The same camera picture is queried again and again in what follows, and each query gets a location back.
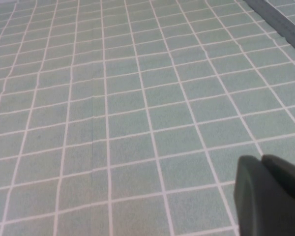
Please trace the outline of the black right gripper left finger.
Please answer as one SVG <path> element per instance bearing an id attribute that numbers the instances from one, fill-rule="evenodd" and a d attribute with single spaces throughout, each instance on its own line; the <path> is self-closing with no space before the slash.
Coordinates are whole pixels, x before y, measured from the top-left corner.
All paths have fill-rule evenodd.
<path id="1" fill-rule="evenodd" d="M 239 233 L 242 236 L 295 236 L 295 197 L 251 155 L 237 163 L 234 188 Z"/>

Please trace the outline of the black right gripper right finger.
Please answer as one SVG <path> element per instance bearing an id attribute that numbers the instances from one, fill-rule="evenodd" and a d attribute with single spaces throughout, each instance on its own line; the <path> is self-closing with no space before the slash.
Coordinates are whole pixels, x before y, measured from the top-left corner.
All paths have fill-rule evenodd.
<path id="1" fill-rule="evenodd" d="M 268 169 L 279 185 L 295 197 L 295 165 L 275 155 L 263 155 L 262 164 Z"/>

